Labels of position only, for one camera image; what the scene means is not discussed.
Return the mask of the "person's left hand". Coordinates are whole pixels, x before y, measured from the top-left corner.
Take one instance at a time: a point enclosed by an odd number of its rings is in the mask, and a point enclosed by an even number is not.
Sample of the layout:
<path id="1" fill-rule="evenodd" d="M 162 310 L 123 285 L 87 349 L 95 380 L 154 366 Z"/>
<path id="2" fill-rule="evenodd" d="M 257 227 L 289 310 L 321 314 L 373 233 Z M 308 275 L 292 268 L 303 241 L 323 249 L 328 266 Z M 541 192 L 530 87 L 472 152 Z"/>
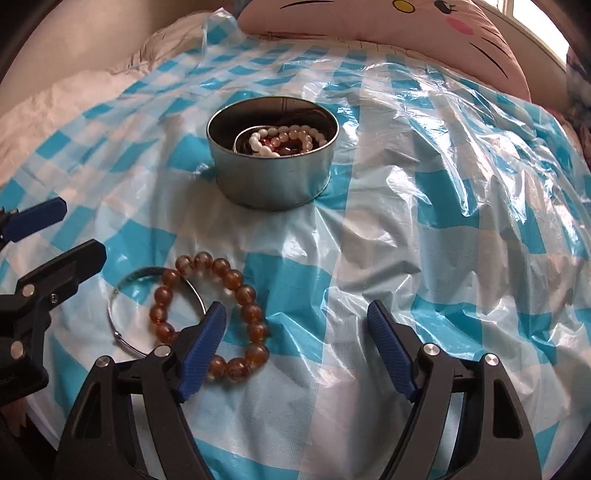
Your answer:
<path id="1" fill-rule="evenodd" d="M 21 429 L 26 426 L 27 400 L 22 398 L 2 406 L 1 415 L 6 420 L 9 431 L 19 437 Z"/>

